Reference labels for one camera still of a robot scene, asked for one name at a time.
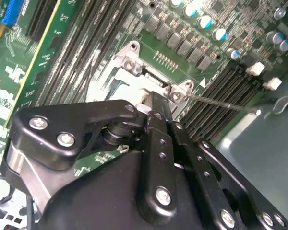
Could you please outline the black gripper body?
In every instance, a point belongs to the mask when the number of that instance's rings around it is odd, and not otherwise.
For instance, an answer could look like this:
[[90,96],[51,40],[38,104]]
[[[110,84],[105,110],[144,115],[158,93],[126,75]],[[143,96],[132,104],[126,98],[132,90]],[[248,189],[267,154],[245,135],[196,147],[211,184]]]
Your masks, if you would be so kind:
[[200,216],[183,169],[175,168],[178,210],[156,226],[140,214],[136,195],[141,154],[117,157],[61,188],[48,202],[38,230],[214,230]]

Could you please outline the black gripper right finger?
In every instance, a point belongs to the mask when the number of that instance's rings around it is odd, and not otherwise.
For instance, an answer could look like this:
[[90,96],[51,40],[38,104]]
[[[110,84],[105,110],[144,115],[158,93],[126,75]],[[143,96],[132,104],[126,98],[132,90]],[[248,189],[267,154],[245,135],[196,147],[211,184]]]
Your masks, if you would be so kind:
[[167,230],[288,230],[285,216],[212,144],[192,141],[165,107],[173,140],[178,213]]

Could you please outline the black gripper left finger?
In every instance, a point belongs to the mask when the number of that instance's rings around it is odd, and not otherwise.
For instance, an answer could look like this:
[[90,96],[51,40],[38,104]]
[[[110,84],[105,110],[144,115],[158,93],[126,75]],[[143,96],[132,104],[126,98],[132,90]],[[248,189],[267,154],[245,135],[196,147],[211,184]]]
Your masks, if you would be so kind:
[[113,100],[21,109],[13,117],[3,160],[7,181],[25,187],[43,215],[61,188],[138,151],[138,210],[150,224],[167,224],[176,216],[178,199],[166,105],[151,92],[139,107]]

